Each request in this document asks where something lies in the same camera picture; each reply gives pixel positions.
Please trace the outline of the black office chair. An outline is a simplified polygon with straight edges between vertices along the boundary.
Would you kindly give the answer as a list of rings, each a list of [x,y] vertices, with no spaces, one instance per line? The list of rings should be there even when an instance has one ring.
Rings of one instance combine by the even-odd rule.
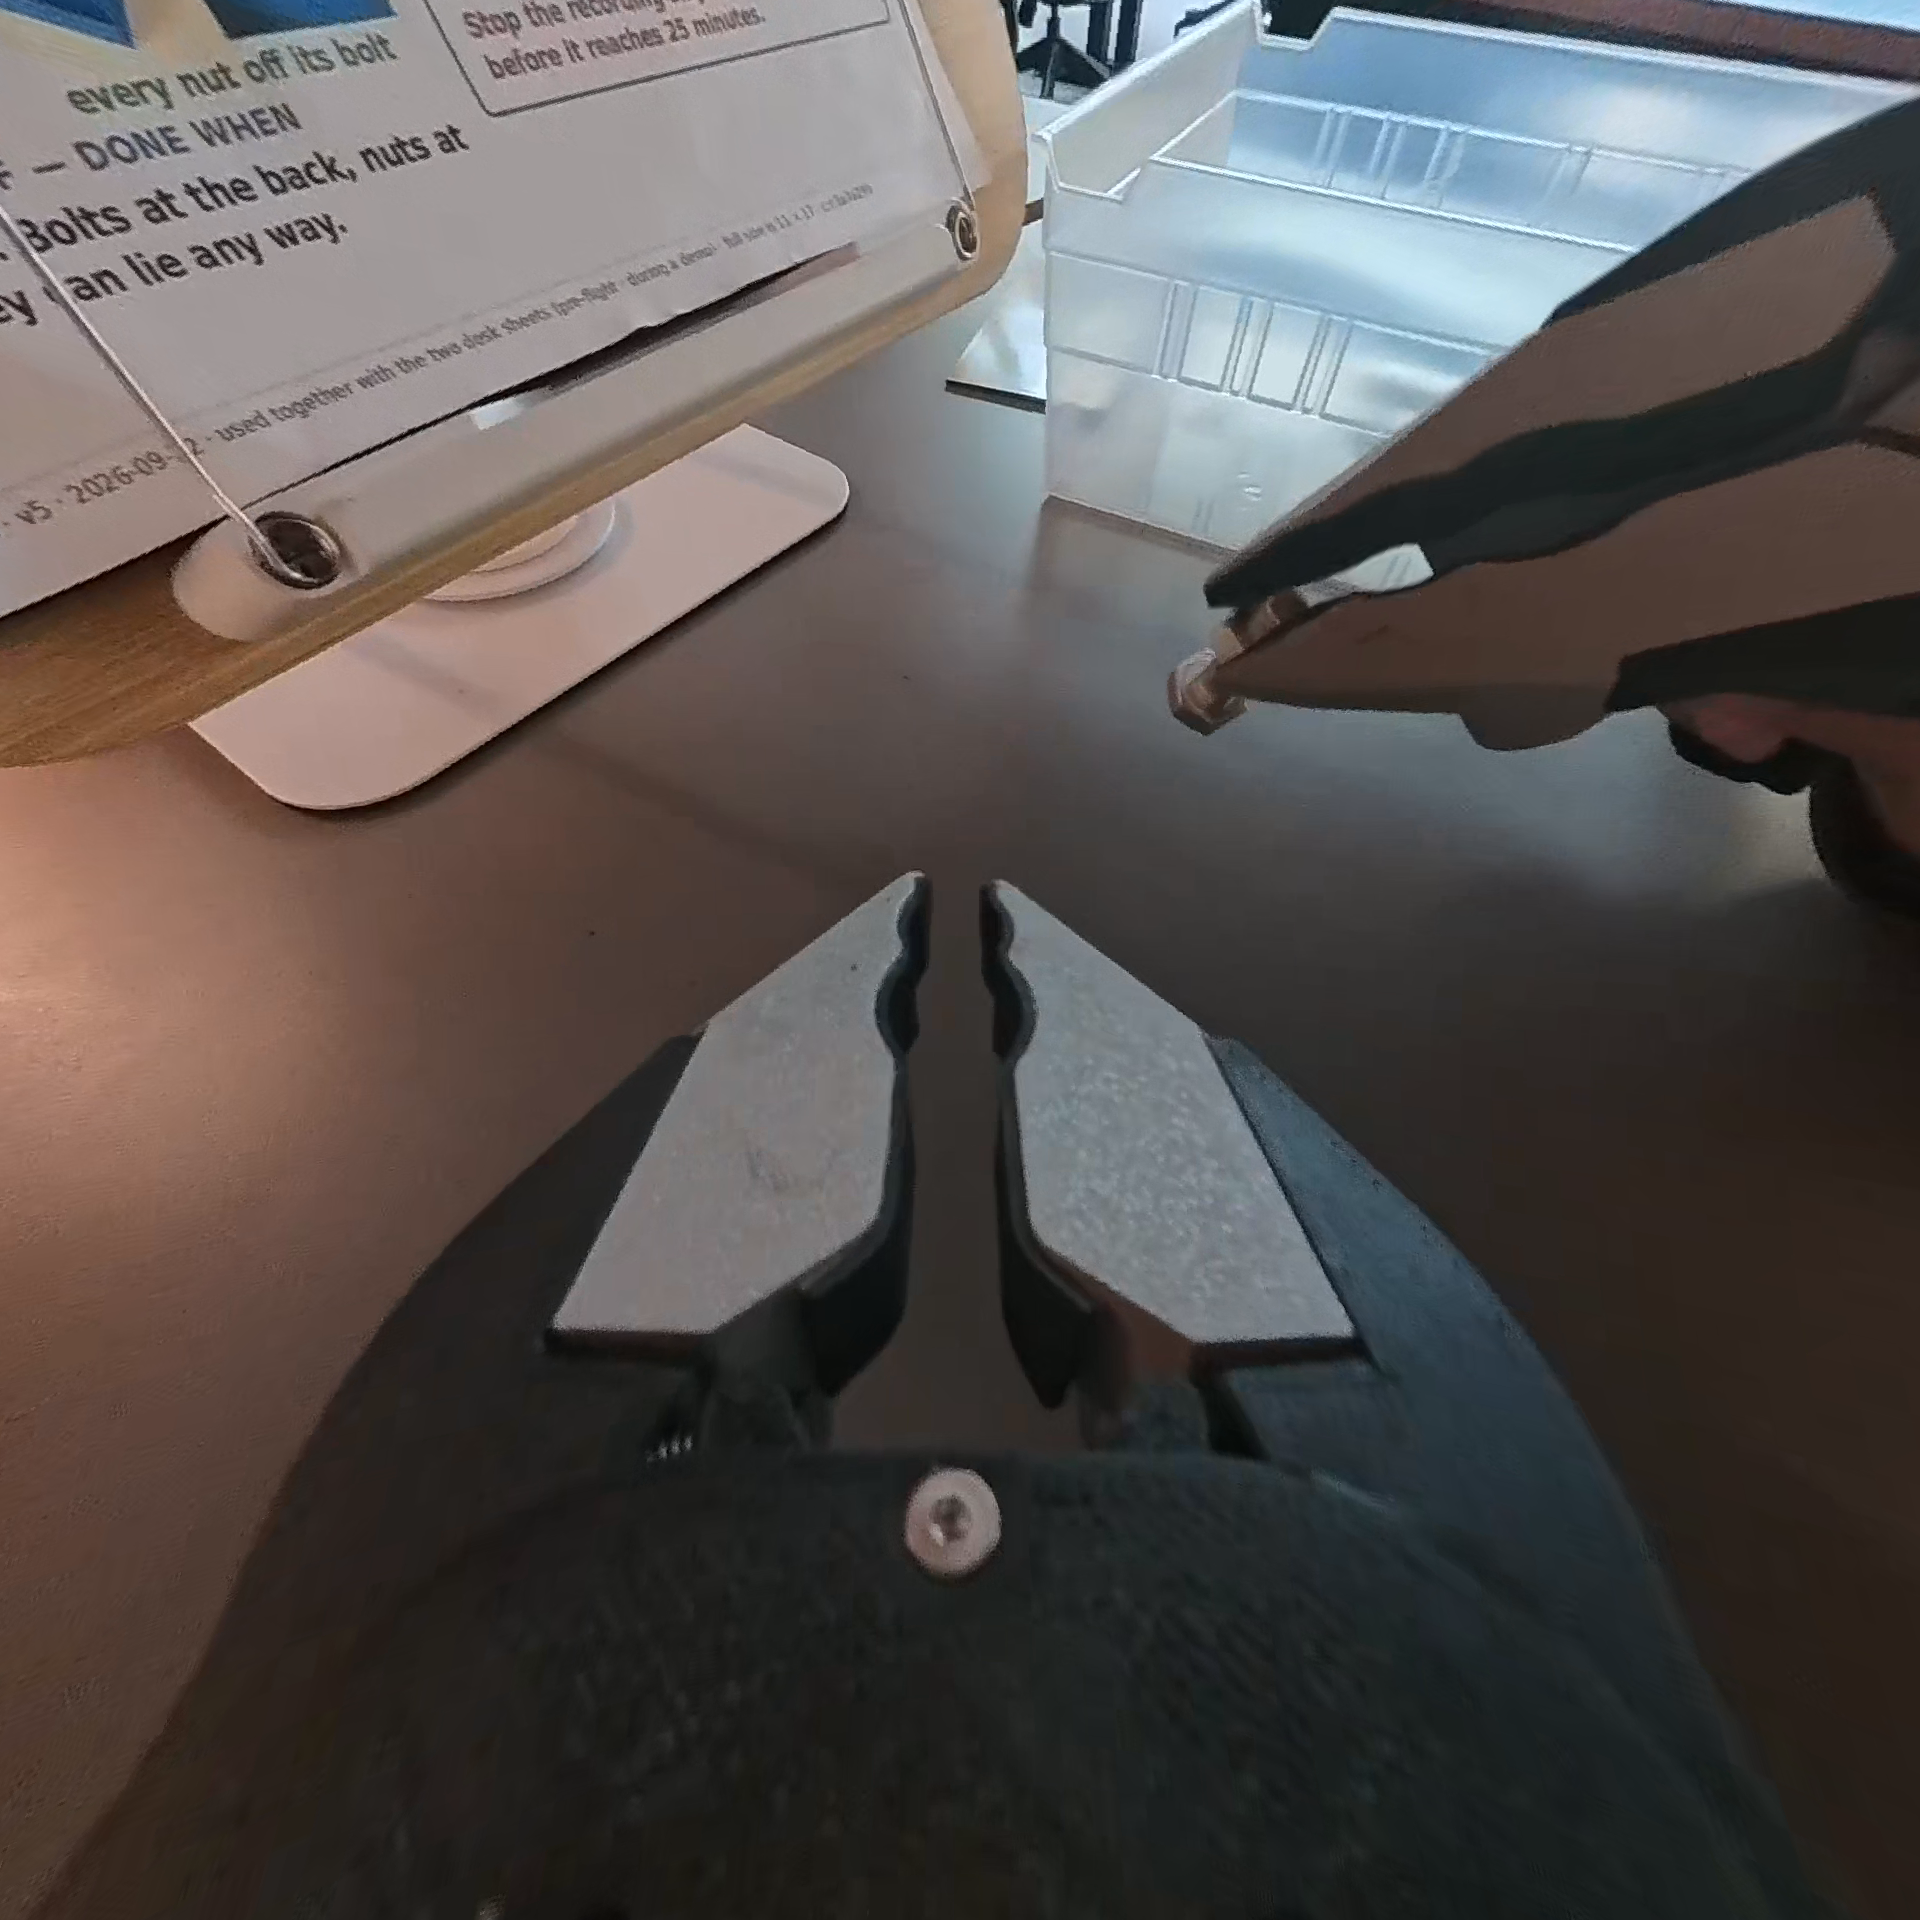
[[[1001,2],[1016,73],[1055,100],[1060,84],[1079,93],[1106,84],[1139,55],[1145,2]]]

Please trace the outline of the person's right hand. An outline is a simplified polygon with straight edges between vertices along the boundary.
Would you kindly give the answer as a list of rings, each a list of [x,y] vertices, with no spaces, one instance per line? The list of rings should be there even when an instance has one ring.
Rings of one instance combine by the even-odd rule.
[[[1808,737],[1808,710],[1757,694],[1712,694],[1661,710],[1672,752],[1693,768],[1778,798],[1807,793],[1841,754]]]

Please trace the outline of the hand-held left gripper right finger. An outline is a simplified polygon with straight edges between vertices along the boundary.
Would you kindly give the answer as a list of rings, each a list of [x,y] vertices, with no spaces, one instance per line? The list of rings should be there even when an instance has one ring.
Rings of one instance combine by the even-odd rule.
[[[1206,1030],[1013,883],[979,897],[1001,1318],[1089,1450],[1359,1329]]]

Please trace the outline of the white stand base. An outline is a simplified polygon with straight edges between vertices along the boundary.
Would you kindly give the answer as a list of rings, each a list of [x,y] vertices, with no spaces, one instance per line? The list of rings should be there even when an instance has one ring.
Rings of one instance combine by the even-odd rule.
[[[288,809],[399,801],[818,537],[847,501],[841,469],[738,426],[186,728]]]

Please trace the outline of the printed paper instruction sheet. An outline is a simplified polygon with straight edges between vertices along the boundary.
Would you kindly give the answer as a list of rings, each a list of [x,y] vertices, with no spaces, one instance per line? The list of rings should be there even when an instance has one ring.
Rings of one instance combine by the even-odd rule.
[[[3,609],[984,161],[918,2],[5,2]]]

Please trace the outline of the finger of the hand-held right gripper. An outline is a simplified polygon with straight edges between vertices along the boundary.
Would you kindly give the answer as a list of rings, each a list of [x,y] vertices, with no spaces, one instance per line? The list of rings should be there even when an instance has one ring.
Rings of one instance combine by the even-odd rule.
[[[1570,551],[1841,445],[1899,395],[1899,204],[1719,202],[1223,564],[1257,609],[1414,548],[1432,579]]]
[[[1669,494],[1547,555],[1278,602],[1223,643],[1223,715],[1455,715],[1496,749],[1715,694],[1915,718],[1916,428]]]

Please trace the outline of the steel bolt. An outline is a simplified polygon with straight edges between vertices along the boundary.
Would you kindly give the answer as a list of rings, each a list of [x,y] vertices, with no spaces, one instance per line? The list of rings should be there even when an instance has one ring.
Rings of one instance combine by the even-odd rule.
[[[1435,575],[1425,554],[1414,542],[1396,545],[1371,559],[1363,559],[1362,564],[1343,568],[1319,581],[1281,588],[1258,605],[1231,613],[1217,628],[1210,652],[1227,662],[1240,659],[1267,642],[1289,635],[1330,608],[1354,599],[1377,599],[1396,591],[1411,591],[1430,579]]]

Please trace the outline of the clear plastic bin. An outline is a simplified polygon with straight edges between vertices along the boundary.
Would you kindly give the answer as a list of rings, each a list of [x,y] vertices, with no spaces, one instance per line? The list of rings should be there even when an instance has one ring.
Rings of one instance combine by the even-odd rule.
[[[1281,38],[1254,2],[1187,28],[1042,134],[1045,494],[1250,542],[1601,272],[1916,90],[1916,13],[1811,28],[1841,42],[1363,9]]]

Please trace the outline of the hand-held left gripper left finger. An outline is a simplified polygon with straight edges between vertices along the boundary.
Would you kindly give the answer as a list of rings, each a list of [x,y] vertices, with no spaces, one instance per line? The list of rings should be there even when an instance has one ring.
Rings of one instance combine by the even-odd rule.
[[[818,1443],[892,1341],[928,932],[902,873],[691,1039],[549,1318],[552,1352],[674,1372],[655,1450]]]

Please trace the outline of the dark flat plate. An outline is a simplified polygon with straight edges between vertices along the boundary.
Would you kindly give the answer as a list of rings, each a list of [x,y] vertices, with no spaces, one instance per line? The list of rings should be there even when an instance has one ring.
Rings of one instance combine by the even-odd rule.
[[[945,381],[947,395],[987,401],[1023,415],[1045,412],[1042,308],[994,306]]]

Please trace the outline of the wooden sign board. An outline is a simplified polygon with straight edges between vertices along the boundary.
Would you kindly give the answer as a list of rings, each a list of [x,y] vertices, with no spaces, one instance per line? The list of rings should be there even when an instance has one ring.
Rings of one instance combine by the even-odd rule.
[[[204,532],[3,619],[3,766],[67,762],[197,721],[987,293],[1023,222],[1023,111],[994,2],[921,2],[921,46],[984,161],[956,212],[838,246],[684,324],[318,483],[301,515],[346,551],[277,588]]]

